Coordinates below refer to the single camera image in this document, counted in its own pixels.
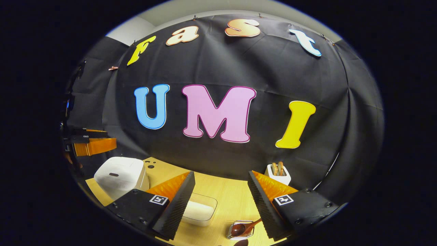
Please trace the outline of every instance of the blue letter u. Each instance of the blue letter u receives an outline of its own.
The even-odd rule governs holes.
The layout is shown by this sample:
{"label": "blue letter u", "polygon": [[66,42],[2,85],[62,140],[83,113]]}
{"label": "blue letter u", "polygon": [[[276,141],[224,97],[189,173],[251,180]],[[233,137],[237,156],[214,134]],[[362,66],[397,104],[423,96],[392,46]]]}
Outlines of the blue letter u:
{"label": "blue letter u", "polygon": [[168,84],[157,84],[152,91],[156,95],[156,117],[151,119],[147,116],[146,96],[149,92],[147,87],[140,87],[134,91],[136,97],[136,109],[139,122],[149,129],[159,129],[164,126],[166,121],[166,93],[170,90]]}

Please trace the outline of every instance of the pink letter m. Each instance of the pink letter m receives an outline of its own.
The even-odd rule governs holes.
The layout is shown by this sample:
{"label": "pink letter m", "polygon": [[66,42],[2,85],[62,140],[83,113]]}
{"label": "pink letter m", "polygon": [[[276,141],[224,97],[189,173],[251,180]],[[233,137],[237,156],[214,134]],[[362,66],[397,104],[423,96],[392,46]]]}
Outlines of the pink letter m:
{"label": "pink letter m", "polygon": [[250,102],[257,92],[249,87],[234,86],[229,89],[218,107],[215,106],[208,90],[201,84],[191,84],[182,88],[182,94],[187,97],[187,127],[183,130],[185,136],[202,137],[199,120],[210,138],[216,136],[220,126],[226,120],[225,130],[221,139],[234,143],[247,143],[247,117]]}

